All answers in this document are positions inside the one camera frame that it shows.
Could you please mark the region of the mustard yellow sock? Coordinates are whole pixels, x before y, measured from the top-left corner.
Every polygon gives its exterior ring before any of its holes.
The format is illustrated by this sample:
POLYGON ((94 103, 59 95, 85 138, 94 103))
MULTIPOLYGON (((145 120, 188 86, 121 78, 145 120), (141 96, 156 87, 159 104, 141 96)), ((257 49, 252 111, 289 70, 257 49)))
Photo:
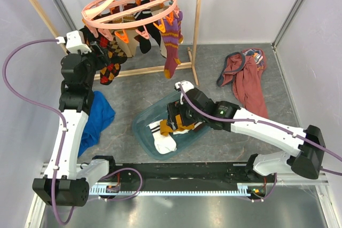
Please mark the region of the mustard yellow sock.
POLYGON ((179 123, 177 125, 177 128, 174 130, 174 132, 184 132, 187 130, 193 130, 195 128, 196 123, 192 123, 190 125, 183 125, 181 123, 179 123))
POLYGON ((170 133, 173 133, 175 131, 174 128, 170 127, 167 124, 167 120, 161 120, 160 121, 160 134, 162 136, 168 136, 170 133))

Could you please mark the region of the argyle black red sock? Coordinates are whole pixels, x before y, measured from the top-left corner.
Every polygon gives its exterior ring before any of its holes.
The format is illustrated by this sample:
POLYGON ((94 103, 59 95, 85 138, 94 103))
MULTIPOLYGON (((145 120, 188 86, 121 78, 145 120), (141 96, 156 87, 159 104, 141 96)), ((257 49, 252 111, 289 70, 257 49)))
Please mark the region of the argyle black red sock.
POLYGON ((83 33, 84 41, 88 46, 96 42, 103 49, 103 52, 107 53, 112 63, 123 64, 127 61, 126 53, 119 47, 115 39, 109 41, 100 33, 98 33, 98 37, 95 37, 86 26, 79 29, 79 31, 83 33))
POLYGON ((110 64, 107 67, 104 67, 100 70, 100 84, 109 85, 113 82, 114 78, 118 76, 121 70, 121 65, 110 64))

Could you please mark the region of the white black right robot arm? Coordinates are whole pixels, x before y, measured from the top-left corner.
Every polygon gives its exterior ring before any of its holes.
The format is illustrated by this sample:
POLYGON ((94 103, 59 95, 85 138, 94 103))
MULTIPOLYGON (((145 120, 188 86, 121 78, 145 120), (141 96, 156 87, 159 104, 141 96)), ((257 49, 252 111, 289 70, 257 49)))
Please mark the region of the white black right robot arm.
POLYGON ((316 180, 320 174, 325 143, 320 128, 306 129, 280 124, 228 101, 214 102, 188 81, 178 82, 179 100, 167 105, 166 125, 172 130, 200 124, 213 130, 239 133, 279 148, 271 154, 253 154, 245 176, 251 182, 277 172, 293 172, 316 180))

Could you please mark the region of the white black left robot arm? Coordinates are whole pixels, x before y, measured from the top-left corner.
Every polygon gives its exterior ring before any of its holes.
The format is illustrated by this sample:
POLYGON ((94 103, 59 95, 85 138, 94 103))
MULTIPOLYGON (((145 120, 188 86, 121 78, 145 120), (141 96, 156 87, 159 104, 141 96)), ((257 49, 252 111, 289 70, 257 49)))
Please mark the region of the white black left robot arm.
POLYGON ((76 167, 81 138, 89 122, 95 93, 92 90, 96 71, 109 65, 108 51, 93 41, 67 41, 68 55, 61 60, 61 96, 59 128, 52 156, 42 178, 35 178, 33 191, 50 206, 82 207, 92 186, 117 176, 112 156, 96 155, 90 164, 76 167))

